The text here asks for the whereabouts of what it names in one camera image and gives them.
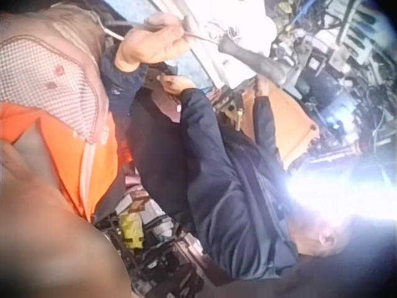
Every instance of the yellow object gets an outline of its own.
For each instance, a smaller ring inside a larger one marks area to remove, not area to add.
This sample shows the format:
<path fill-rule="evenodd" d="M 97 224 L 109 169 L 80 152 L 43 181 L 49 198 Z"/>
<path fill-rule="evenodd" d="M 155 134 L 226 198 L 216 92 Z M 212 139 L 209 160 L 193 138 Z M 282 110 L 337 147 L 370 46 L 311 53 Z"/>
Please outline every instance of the yellow object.
<path fill-rule="evenodd" d="M 286 14 L 292 13 L 292 7 L 288 2 L 281 2 L 279 4 L 279 8 L 281 8 Z"/>
<path fill-rule="evenodd" d="M 124 241 L 129 249 L 143 248 L 142 220 L 137 213 L 123 212 L 119 216 Z"/>

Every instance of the fingers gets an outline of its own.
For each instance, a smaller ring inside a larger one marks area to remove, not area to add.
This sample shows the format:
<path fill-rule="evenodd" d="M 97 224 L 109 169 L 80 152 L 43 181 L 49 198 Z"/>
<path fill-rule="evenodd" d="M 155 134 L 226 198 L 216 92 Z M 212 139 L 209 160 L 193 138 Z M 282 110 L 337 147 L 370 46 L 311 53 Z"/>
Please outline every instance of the fingers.
<path fill-rule="evenodd" d="M 168 26 L 151 34 L 150 39 L 158 47 L 168 47 L 184 36 L 182 26 Z"/>
<path fill-rule="evenodd" d="M 146 22 L 152 25 L 163 25 L 163 26 L 180 26 L 182 25 L 182 21 L 177 16 L 172 14 L 165 14 L 162 12 L 157 12 L 152 14 L 146 19 Z"/>
<path fill-rule="evenodd" d="M 195 39 L 181 38 L 176 40 L 164 48 L 164 56 L 167 57 L 167 60 L 179 58 L 188 52 L 194 43 Z"/>

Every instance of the blue component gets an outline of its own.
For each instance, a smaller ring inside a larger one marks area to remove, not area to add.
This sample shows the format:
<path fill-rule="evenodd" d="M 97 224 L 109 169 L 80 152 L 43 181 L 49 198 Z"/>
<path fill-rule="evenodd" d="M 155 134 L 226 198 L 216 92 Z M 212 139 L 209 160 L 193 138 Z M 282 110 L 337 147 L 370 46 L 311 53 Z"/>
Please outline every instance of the blue component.
<path fill-rule="evenodd" d="M 304 5 L 302 5 L 299 13 L 293 18 L 290 25 L 293 25 L 303 14 L 307 14 L 309 8 L 316 2 L 317 0 L 307 0 Z"/>

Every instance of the screwdriver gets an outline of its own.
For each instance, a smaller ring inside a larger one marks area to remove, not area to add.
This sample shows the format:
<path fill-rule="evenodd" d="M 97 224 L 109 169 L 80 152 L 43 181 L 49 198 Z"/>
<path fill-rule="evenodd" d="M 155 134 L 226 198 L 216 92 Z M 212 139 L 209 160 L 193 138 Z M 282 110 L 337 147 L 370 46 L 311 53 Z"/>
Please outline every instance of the screwdriver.
<path fill-rule="evenodd" d="M 350 39 L 352 41 L 352 43 L 354 43 L 356 46 L 358 46 L 360 49 L 365 50 L 365 45 L 358 39 L 354 38 L 351 35 L 347 36 L 348 39 Z"/>
<path fill-rule="evenodd" d="M 362 11 L 357 11 L 356 14 L 358 16 L 360 16 L 360 18 L 362 20 L 364 20 L 366 23 L 368 23 L 370 25 L 375 25 L 375 23 L 377 22 L 377 19 L 374 16 L 366 14 L 366 13 L 364 13 Z"/>
<path fill-rule="evenodd" d="M 365 36 L 365 34 L 358 28 L 356 27 L 351 27 L 350 31 L 352 31 L 354 34 L 356 34 L 356 36 L 361 39 L 361 40 L 365 40 L 367 37 Z"/>

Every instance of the orange vest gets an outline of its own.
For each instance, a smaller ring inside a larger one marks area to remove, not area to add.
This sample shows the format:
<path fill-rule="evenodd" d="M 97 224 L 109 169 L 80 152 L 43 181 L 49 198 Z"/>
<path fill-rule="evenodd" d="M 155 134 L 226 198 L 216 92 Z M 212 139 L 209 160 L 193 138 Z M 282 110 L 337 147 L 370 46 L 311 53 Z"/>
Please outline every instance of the orange vest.
<path fill-rule="evenodd" d="M 109 113 L 105 125 L 109 129 L 105 129 L 101 142 L 96 144 L 86 203 L 80 194 L 80 171 L 85 141 L 43 110 L 1 104 L 1 140 L 14 143 L 35 123 L 54 162 L 65 199 L 76 214 L 91 221 L 97 203 L 112 184 L 118 170 L 115 125 L 111 114 Z"/>

